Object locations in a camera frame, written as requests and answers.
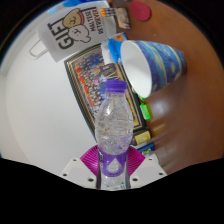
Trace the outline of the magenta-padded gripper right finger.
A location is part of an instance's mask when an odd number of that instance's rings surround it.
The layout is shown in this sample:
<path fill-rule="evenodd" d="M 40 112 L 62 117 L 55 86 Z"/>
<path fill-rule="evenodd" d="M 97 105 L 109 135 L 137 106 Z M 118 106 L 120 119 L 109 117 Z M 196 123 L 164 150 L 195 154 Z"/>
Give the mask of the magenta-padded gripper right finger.
<path fill-rule="evenodd" d="M 131 188 L 143 187 L 166 176 L 155 153 L 145 157 L 133 147 L 128 152 L 127 173 Z"/>

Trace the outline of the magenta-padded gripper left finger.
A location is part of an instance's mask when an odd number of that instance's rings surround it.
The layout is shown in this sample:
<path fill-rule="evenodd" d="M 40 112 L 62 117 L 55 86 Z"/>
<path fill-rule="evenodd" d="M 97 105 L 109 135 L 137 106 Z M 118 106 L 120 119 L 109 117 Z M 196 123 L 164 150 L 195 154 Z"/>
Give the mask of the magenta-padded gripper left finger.
<path fill-rule="evenodd" d="M 60 176 L 81 187 L 96 189 L 98 172 L 98 149 L 93 146 L 80 158 L 72 158 Z"/>

